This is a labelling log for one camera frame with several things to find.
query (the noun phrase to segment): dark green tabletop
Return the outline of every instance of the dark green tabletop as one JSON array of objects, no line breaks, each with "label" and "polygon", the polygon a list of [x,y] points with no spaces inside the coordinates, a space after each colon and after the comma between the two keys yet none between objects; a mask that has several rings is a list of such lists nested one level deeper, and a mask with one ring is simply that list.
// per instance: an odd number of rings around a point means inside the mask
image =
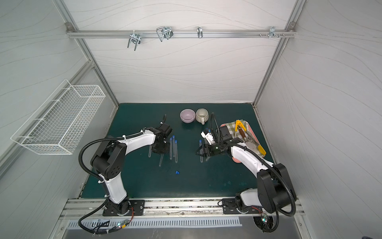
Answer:
[{"label": "dark green tabletop", "polygon": [[[180,112],[205,108],[215,113],[219,125],[243,119],[267,152],[265,159],[273,162],[260,130],[251,104],[120,104],[109,130],[109,135],[120,137],[139,132],[144,127],[157,127],[164,114],[166,123],[172,127],[171,135],[178,141],[178,163],[165,154],[159,167],[160,155],[148,157],[149,146],[126,155],[122,181],[130,197],[207,197],[234,196],[246,188],[256,188],[256,177],[241,163],[235,163],[228,155],[211,157],[200,162],[195,155],[199,147],[200,133],[209,127],[194,121],[183,123]],[[82,198],[102,198],[104,190],[97,179],[89,177]]]}]

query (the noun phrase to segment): wire mesh basket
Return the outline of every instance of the wire mesh basket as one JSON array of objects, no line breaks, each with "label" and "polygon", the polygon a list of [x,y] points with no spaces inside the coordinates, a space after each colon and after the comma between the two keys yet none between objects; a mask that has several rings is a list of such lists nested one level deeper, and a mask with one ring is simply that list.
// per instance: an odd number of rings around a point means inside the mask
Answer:
[{"label": "wire mesh basket", "polygon": [[37,154],[72,154],[105,94],[98,85],[65,81],[52,95],[11,139]]}]

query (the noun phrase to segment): wavy line pattern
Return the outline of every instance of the wavy line pattern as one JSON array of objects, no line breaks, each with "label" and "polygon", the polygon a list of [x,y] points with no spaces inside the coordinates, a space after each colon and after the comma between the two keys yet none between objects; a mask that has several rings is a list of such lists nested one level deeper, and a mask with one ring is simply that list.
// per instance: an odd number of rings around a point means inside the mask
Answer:
[{"label": "wavy line pattern", "polygon": [[[63,20],[52,1],[3,0],[0,9],[2,155],[24,120],[87,60],[77,43],[65,34]],[[101,84],[93,71],[81,83]],[[112,101],[106,98],[81,142],[104,137],[113,110]],[[71,156],[19,152],[0,180],[1,238],[49,237],[67,199],[76,197],[84,180],[77,155],[78,151]],[[14,225],[20,223],[23,226],[15,230]]]},{"label": "wavy line pattern", "polygon": [[118,100],[136,103],[251,102],[277,45],[268,39],[170,39],[143,42],[133,51],[126,42],[87,44]]},{"label": "wavy line pattern", "polygon": [[[65,0],[82,30],[284,28],[295,0]],[[120,102],[251,102],[274,53],[267,39],[88,39]],[[241,94],[233,90],[240,89]],[[168,100],[169,94],[178,95]]]},{"label": "wavy line pattern", "polygon": [[283,29],[295,0],[65,0],[81,30]]},{"label": "wavy line pattern", "polygon": [[382,237],[380,12],[307,1],[257,107],[312,238]]}]

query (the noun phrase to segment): yellow handle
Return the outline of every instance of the yellow handle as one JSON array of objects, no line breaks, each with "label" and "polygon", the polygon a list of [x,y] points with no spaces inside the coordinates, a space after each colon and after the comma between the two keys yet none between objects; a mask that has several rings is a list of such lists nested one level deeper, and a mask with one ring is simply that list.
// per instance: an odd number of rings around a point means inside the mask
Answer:
[{"label": "yellow handle", "polygon": [[261,145],[259,145],[257,148],[258,148],[259,152],[262,153],[263,155],[267,154],[267,152],[265,152],[264,148]]}]

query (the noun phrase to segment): metal vent grille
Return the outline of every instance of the metal vent grille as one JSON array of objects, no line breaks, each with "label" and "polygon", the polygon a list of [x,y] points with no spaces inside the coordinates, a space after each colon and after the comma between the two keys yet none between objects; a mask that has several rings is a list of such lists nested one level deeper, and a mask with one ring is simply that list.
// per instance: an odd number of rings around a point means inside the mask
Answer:
[{"label": "metal vent grille", "polygon": [[[86,219],[82,221],[84,226],[92,229],[96,225],[105,222],[105,219]],[[120,223],[120,219],[111,219],[108,227],[110,229]],[[126,228],[217,228],[242,226],[239,217],[196,217],[196,218],[134,218]],[[67,229],[81,229],[78,220],[70,220]]]}]

